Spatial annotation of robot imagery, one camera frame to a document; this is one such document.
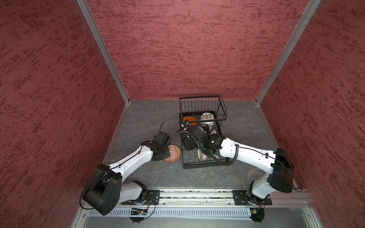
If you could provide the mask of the orange bowl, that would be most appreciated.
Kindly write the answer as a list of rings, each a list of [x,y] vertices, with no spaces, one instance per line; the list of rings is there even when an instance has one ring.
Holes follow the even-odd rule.
[[[184,120],[190,121],[191,125],[196,125],[196,119],[193,116],[185,116],[182,121]]]

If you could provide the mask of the white bowl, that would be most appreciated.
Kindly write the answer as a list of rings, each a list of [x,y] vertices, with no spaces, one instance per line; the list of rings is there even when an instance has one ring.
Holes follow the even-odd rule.
[[[212,113],[206,112],[200,116],[200,124],[213,127],[215,123],[215,117]]]

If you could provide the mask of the blue patterned bowl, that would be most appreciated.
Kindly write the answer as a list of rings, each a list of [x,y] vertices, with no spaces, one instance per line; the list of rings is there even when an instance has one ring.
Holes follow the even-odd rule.
[[[204,130],[208,135],[216,134],[216,130],[210,125],[205,126]]]

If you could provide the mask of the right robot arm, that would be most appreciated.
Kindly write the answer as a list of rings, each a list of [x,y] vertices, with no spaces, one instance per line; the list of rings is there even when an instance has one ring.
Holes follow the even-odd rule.
[[[264,171],[261,178],[251,182],[244,195],[249,204],[261,205],[273,192],[292,193],[294,167],[285,150],[254,148],[223,135],[209,135],[194,125],[181,128],[177,134],[181,134],[186,149],[196,149],[220,165],[243,162]]]

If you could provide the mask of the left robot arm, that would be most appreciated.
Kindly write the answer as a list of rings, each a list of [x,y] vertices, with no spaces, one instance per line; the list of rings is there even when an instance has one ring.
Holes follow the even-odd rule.
[[[85,201],[90,207],[82,204],[85,210],[96,210],[101,215],[107,215],[118,203],[130,200],[145,200],[147,187],[133,181],[124,183],[125,179],[150,161],[161,161],[170,156],[169,142],[144,141],[133,153],[126,158],[111,164],[100,164],[92,178],[82,191],[79,202]]]

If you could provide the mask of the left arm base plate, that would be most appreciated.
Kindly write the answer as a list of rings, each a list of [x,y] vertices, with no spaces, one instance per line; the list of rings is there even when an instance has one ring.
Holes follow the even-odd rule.
[[[158,205],[160,193],[160,190],[146,190],[138,199],[120,202],[119,205]]]

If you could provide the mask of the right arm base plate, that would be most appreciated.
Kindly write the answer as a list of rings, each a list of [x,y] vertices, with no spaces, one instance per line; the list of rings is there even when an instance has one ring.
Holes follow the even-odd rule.
[[[232,191],[233,200],[236,206],[271,206],[272,201],[268,195],[266,198],[261,199],[247,190],[235,190]]]

